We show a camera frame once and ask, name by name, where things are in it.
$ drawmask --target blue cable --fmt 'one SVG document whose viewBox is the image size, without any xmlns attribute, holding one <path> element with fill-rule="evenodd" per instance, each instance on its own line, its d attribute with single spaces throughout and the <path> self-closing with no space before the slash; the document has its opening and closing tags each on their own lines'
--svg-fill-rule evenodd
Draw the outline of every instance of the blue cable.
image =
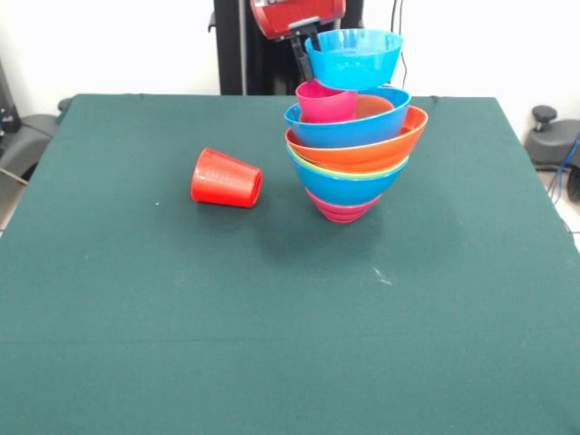
<svg viewBox="0 0 580 435">
<path fill-rule="evenodd" d="M 568 163 L 570 163 L 570 160 L 574 157 L 576 151 L 578 150 L 578 146 L 580 146 L 580 133 L 578 133 L 578 135 L 576 136 L 572 149 L 570 150 L 570 152 L 568 152 L 568 155 L 565 157 L 564 161 L 560 165 L 560 168 L 558 168 L 557 176 L 560 178 L 560 181 L 558 186 L 558 197 L 556 198 L 554 205 L 557 204 L 560 198 L 562 197 L 562 177 L 564 174 L 564 169 L 566 168 Z"/>
</svg>

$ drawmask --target orange bowl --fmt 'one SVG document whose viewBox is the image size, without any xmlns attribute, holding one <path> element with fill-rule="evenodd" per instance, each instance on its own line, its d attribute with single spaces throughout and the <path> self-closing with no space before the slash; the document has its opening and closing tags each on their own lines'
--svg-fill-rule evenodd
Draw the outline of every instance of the orange bowl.
<svg viewBox="0 0 580 435">
<path fill-rule="evenodd" d="M 286 142 L 303 159 L 322 168 L 341 172 L 375 172 L 405 159 L 425 130 L 427 112 L 409 106 L 401 133 L 395 138 L 350 148 L 310 148 L 304 146 L 292 130 L 286 131 Z"/>
</svg>

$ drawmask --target overturned red cup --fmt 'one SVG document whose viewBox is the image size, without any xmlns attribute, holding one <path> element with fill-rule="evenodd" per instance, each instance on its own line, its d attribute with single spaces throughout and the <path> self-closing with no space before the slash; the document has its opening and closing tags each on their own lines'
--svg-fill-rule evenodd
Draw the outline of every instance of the overturned red cup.
<svg viewBox="0 0 580 435">
<path fill-rule="evenodd" d="M 244 161 L 205 148 L 191 180 L 191 198 L 224 206 L 251 208 L 262 188 L 262 171 Z"/>
</svg>

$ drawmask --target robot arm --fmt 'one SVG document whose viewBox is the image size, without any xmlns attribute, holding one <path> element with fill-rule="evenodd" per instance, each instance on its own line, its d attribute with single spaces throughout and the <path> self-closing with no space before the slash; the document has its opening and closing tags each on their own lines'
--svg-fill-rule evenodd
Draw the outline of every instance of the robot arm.
<svg viewBox="0 0 580 435">
<path fill-rule="evenodd" d="M 309 36 L 313 47 L 320 50 L 317 26 L 343 18 L 346 0 L 250 0 L 250 4 L 266 38 L 290 39 L 300 71 L 310 82 L 314 75 L 300 36 Z"/>
</svg>

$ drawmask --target black knob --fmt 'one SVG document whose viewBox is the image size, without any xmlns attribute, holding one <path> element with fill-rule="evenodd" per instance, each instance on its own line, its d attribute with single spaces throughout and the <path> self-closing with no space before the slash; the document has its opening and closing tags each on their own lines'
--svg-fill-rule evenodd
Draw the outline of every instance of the black knob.
<svg viewBox="0 0 580 435">
<path fill-rule="evenodd" d="M 536 106 L 532 109 L 532 114 L 537 122 L 542 122 L 543 124 L 555 120 L 556 116 L 558 116 L 556 109 L 550 106 Z"/>
<path fill-rule="evenodd" d="M 532 115 L 536 120 L 536 131 L 542 131 L 547 124 L 556 119 L 558 112 L 550 106 L 536 106 L 532 109 Z"/>
</svg>

